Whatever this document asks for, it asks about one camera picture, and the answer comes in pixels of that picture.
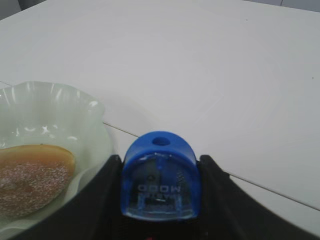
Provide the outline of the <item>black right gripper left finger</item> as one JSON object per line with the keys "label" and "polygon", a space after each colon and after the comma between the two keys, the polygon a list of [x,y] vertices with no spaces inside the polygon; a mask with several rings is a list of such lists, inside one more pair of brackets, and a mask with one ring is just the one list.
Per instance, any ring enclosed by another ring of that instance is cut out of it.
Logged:
{"label": "black right gripper left finger", "polygon": [[58,211],[16,240],[113,240],[120,214],[122,161],[111,155],[93,179]]}

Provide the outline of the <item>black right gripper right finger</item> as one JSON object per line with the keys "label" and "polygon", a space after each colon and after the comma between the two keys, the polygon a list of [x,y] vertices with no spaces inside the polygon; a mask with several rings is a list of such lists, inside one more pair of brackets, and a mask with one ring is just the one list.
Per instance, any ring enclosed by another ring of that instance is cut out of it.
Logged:
{"label": "black right gripper right finger", "polygon": [[204,240],[317,240],[243,191],[210,155],[197,167],[202,183],[198,224]]}

